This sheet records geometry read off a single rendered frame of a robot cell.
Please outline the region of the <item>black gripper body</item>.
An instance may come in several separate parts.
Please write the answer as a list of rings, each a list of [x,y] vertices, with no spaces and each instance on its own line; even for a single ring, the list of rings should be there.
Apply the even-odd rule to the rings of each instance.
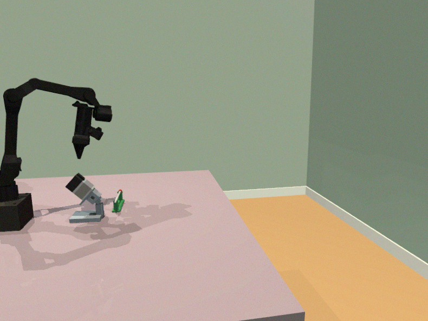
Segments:
[[[87,126],[91,126],[91,120],[82,120],[78,118],[76,119],[75,132],[74,132],[72,143],[89,145],[90,135],[89,134],[87,136],[84,135]]]

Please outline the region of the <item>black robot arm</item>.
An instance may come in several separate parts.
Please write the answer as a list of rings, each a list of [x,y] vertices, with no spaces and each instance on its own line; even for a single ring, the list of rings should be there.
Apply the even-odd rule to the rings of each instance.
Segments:
[[[87,87],[70,87],[54,82],[44,81],[37,78],[30,79],[17,88],[7,89],[4,94],[4,104],[6,110],[6,131],[5,131],[5,153],[0,169],[0,202],[14,201],[18,196],[18,185],[14,179],[21,171],[21,158],[17,158],[17,130],[18,114],[21,109],[23,97],[32,91],[40,89],[42,91],[67,95],[76,100],[86,102],[81,104],[79,101],[72,104],[77,107],[76,118],[82,120],[91,120],[111,122],[112,109],[110,105],[100,105],[95,97],[95,92]],[[103,132],[102,128],[87,126],[85,136],[90,135],[100,140]]]

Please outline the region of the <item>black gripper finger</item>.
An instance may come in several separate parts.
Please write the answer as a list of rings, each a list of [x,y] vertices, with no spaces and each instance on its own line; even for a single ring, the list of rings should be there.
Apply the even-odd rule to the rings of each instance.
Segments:
[[[74,144],[77,158],[80,159],[83,153],[83,149],[85,146],[87,146],[87,144],[78,144],[78,143],[73,143],[73,144]]]

